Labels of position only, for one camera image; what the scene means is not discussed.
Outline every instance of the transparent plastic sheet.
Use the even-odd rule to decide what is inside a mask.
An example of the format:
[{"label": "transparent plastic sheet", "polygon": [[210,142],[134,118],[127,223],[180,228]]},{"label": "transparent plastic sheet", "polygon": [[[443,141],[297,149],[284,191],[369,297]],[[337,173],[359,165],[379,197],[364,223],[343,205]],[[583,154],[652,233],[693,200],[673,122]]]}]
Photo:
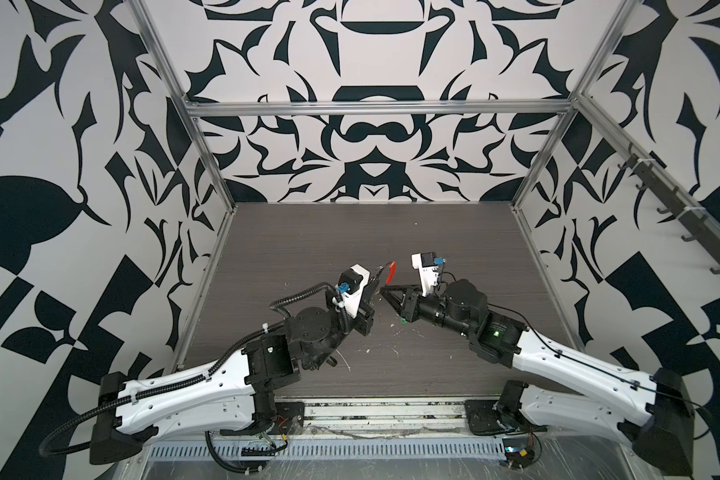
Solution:
[{"label": "transparent plastic sheet", "polygon": [[[310,441],[326,442],[325,438],[319,438],[324,435],[324,432],[318,432],[317,436]],[[401,435],[409,434],[396,432],[385,441],[392,441],[394,438],[400,438]],[[299,437],[309,439],[308,432]],[[461,436],[453,432],[443,438],[475,437]],[[538,439],[543,447],[541,456],[533,465],[523,470],[510,469],[506,466],[506,462],[500,462],[496,456],[488,455],[472,456],[472,458],[422,456],[421,458],[363,460],[275,458],[260,473],[248,475],[248,477],[260,480],[369,480],[376,478],[413,478],[415,480],[434,480],[436,478],[589,480],[598,478],[600,480],[626,480],[656,477],[650,466],[642,468],[644,462],[638,458],[626,458],[621,446],[604,438],[579,436],[571,434],[571,432],[548,432],[538,433]],[[146,465],[143,478],[145,480],[190,480],[195,478],[221,480],[244,478],[245,476],[223,470],[210,458],[199,461],[187,459],[154,461],[151,459]]]}]

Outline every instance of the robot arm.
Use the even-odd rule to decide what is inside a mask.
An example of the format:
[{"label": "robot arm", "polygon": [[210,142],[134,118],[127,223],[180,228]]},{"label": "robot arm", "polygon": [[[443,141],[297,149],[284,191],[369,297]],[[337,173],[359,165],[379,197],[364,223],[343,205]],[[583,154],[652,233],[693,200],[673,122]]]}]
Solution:
[{"label": "robot arm", "polygon": [[[434,253],[416,257],[435,258]],[[382,296],[407,322],[423,319],[465,336],[469,349],[488,362],[534,373],[583,395],[570,395],[509,381],[473,432],[494,435],[555,425],[613,439],[670,475],[692,471],[693,417],[682,378],[625,369],[578,352],[489,308],[468,280],[384,286]]]},{"label": "robot arm", "polygon": [[[352,331],[364,336],[373,326],[369,305],[380,275],[394,263],[371,274],[354,265],[336,285],[320,283],[272,302],[283,320],[262,325],[232,346],[219,360],[155,379],[126,380],[120,372],[100,384],[99,406],[57,428],[40,444],[42,456],[67,455],[90,447],[90,463],[117,462],[139,453],[145,444],[168,436],[223,429],[225,435],[253,435],[270,428],[277,416],[274,391],[301,379],[304,370],[323,363]],[[326,310],[310,306],[295,316],[286,307],[318,292],[326,295]],[[88,418],[96,418],[90,444],[53,450],[62,433]]]}]

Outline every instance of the patterned wall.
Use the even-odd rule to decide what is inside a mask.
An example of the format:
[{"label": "patterned wall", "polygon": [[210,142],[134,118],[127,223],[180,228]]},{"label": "patterned wall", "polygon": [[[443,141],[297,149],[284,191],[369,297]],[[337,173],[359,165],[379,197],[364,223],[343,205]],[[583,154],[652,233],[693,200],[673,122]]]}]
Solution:
[{"label": "patterned wall", "polygon": [[162,373],[224,213],[120,0],[0,0],[0,478],[108,469],[38,444]]},{"label": "patterned wall", "polygon": [[[566,98],[614,0],[147,0],[192,101]],[[238,201],[511,200],[552,114],[206,118]]]},{"label": "patterned wall", "polygon": [[238,201],[511,200],[554,114],[204,118]]},{"label": "patterned wall", "polygon": [[147,0],[195,101],[565,97],[614,0]]},{"label": "patterned wall", "polygon": [[[646,0],[627,33],[595,100],[720,220],[720,0]],[[696,418],[694,478],[720,479],[717,264],[622,161],[579,115],[523,212],[586,351],[676,370],[711,411]]]}]

